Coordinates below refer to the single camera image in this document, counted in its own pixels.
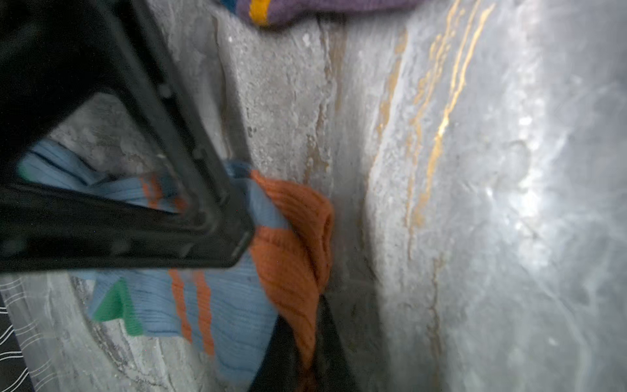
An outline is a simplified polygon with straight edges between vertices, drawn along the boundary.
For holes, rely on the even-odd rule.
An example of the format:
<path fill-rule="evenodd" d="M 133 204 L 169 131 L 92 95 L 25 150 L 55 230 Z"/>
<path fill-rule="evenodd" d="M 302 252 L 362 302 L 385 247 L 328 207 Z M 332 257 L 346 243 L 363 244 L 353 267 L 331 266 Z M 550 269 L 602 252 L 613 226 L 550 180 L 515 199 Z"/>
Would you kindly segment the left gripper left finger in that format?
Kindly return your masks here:
<path fill-rule="evenodd" d="M 277 318 L 268 349 L 249 392 L 294 392 L 298 388 L 300 356 L 288 322 Z"/>

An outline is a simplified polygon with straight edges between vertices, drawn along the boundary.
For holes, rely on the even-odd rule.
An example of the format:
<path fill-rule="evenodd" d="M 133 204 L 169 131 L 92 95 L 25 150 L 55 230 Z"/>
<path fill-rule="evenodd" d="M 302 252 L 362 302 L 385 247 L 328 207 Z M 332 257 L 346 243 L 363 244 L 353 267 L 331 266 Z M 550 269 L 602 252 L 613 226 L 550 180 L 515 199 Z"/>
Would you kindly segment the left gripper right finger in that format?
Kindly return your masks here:
<path fill-rule="evenodd" d="M 313 368 L 317 391 L 359 391 L 354 373 L 346 359 L 330 305 L 324 296 L 320 297 L 318 303 Z"/>

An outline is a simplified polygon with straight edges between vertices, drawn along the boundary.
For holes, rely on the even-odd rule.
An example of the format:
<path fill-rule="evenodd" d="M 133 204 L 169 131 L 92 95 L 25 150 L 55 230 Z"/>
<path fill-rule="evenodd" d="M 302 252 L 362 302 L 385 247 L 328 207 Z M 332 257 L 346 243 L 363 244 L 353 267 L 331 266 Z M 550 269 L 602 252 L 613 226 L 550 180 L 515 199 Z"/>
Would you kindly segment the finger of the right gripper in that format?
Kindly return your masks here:
<path fill-rule="evenodd" d="M 165 154 L 178 214 L 23 181 L 29 148 L 98 92 Z M 1 4 L 1 270 L 227 269 L 254 223 L 144 1 Z"/>

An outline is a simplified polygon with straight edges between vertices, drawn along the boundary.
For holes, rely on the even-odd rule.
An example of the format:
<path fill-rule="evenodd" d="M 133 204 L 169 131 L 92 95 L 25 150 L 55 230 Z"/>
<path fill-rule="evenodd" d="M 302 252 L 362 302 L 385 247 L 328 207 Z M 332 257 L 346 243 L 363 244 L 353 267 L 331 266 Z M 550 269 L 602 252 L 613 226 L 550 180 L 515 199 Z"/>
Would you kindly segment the blue orange striped sock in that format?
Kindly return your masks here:
<path fill-rule="evenodd" d="M 83 271 L 81 278 L 95 285 L 89 314 L 97 322 L 122 321 L 132 336 L 181 336 L 242 382 L 258 375 L 276 324 L 284 321 L 299 370 L 307 373 L 331 271 L 333 208 L 307 186 L 239 163 L 227 168 L 256 226 L 240 261 L 225 270 Z"/>

